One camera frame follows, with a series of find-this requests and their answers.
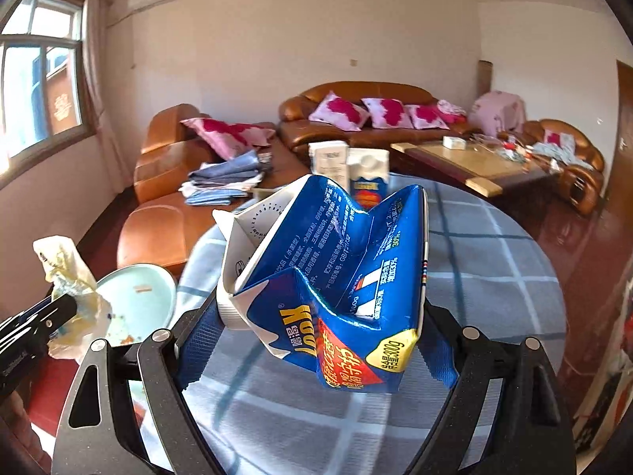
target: round table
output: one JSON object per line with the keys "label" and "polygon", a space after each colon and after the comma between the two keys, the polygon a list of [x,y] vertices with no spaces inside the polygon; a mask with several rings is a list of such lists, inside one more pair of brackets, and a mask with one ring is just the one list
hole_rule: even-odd
{"label": "round table", "polygon": [[[391,192],[409,184],[428,193],[429,301],[490,339],[518,343],[536,336],[557,371],[565,304],[540,247],[514,220],[469,193],[390,176]],[[217,226],[199,239],[180,279],[172,325],[216,286],[225,245]],[[501,380],[489,385],[463,466],[480,458],[500,388]],[[397,394],[346,393],[270,355],[252,332],[224,330],[201,380],[189,384],[184,397],[228,474],[400,475],[447,394],[418,350]],[[149,413],[141,433],[150,459],[169,468]]]}

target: crushed milk carton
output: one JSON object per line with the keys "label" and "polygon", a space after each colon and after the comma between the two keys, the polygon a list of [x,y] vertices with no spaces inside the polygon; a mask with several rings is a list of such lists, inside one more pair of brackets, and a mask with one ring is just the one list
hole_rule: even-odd
{"label": "crushed milk carton", "polygon": [[328,387],[398,390],[422,330],[426,193],[404,187],[365,211],[306,175],[239,214],[214,210],[227,248],[218,310]]}
{"label": "crushed milk carton", "polygon": [[347,171],[347,151],[345,141],[323,141],[309,143],[308,151],[315,175],[331,178],[345,191],[349,191],[349,172]]}
{"label": "crushed milk carton", "polygon": [[373,148],[350,148],[347,156],[349,193],[363,208],[371,209],[387,198],[389,152]]}

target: leather sofa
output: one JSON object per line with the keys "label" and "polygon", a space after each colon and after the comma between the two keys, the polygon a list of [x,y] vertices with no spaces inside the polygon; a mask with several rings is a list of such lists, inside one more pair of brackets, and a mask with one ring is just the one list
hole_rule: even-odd
{"label": "leather sofa", "polygon": [[[117,249],[119,268],[136,263],[165,267],[179,277],[197,240],[215,221],[213,209],[232,210],[246,199],[229,206],[192,207],[184,202],[178,188],[189,172],[202,162],[222,160],[180,120],[205,116],[188,104],[159,112],[152,119],[134,170],[134,190],[139,207],[123,225]],[[275,128],[273,123],[260,123]],[[273,170],[259,184],[274,188],[289,184],[309,173],[279,140],[274,137],[269,148]]]}
{"label": "leather sofa", "polygon": [[519,139],[527,145],[542,142],[546,130],[573,135],[576,141],[575,155],[594,168],[564,166],[557,184],[557,191],[564,200],[571,203],[580,214],[591,214],[600,200],[600,191],[605,183],[602,173],[605,169],[605,159],[602,153],[580,130],[560,120],[526,122]]}
{"label": "leather sofa", "polygon": [[[346,132],[326,123],[308,121],[308,116],[330,91],[360,106],[363,105],[362,98],[394,98],[405,105],[428,105],[438,101],[431,93],[420,87],[392,82],[330,82],[303,91],[279,107],[279,137],[306,166],[309,166],[308,144],[312,142],[341,140],[351,147],[388,150],[392,143],[420,144],[442,139],[445,135],[468,137],[472,132],[479,130],[469,123],[461,123],[449,125],[450,130],[374,129],[365,126],[360,132]],[[391,166],[391,169],[398,171],[397,166]]]}

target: plaid tablecloth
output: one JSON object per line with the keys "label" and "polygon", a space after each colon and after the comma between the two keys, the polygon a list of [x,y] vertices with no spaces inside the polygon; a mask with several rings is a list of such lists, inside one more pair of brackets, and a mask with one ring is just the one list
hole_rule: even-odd
{"label": "plaid tablecloth", "polygon": [[[392,192],[420,184],[429,197],[428,298],[491,339],[541,339],[555,370],[565,342],[565,305],[540,247],[501,211],[459,189],[391,175]],[[178,287],[173,322],[216,286],[226,242],[211,228]],[[501,382],[493,380],[464,466],[481,455]],[[447,389],[418,350],[399,393],[344,393],[268,354],[249,331],[225,330],[185,399],[228,474],[401,474],[438,415]],[[169,467],[150,414],[141,427],[151,460]]]}

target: white wall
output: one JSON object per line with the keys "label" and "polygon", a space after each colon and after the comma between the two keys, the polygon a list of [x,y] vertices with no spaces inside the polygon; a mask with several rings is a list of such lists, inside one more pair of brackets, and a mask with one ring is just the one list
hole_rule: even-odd
{"label": "white wall", "polygon": [[177,0],[109,29],[106,103],[133,166],[150,119],[173,104],[276,122],[314,85],[380,80],[469,107],[479,58],[477,6],[464,0]]}
{"label": "white wall", "polygon": [[67,236],[77,243],[114,198],[95,136],[30,169],[0,190],[0,319],[46,295],[33,241]]}
{"label": "white wall", "polygon": [[535,2],[479,4],[482,59],[493,88],[519,94],[530,120],[583,131],[610,168],[618,125],[616,60],[633,46],[612,14]]}

